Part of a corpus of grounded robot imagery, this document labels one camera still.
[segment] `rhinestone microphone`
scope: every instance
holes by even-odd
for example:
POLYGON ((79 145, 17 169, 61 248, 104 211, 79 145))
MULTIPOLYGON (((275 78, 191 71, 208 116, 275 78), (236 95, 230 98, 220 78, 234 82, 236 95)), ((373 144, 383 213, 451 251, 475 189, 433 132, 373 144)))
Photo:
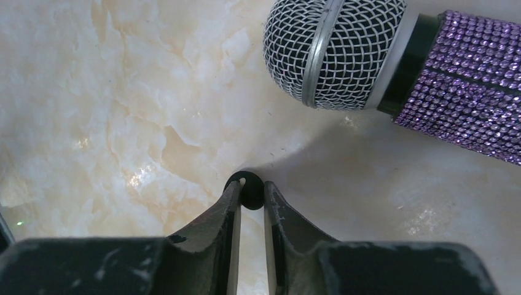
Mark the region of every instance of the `rhinestone microphone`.
POLYGON ((402 0, 278 0, 273 80, 312 108, 377 108, 405 128, 521 165, 521 25, 402 0))

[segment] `microphone grille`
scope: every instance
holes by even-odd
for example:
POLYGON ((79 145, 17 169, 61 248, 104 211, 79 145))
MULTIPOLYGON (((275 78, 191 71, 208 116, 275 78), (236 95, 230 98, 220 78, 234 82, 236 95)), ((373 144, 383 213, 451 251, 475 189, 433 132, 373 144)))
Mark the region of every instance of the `microphone grille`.
MULTIPOLYGON (((271 77, 302 101, 304 71, 326 0, 278 0, 264 29, 264 60, 271 77)), ((315 88, 315 106, 362 109, 403 13, 403 0, 344 0, 315 88)))

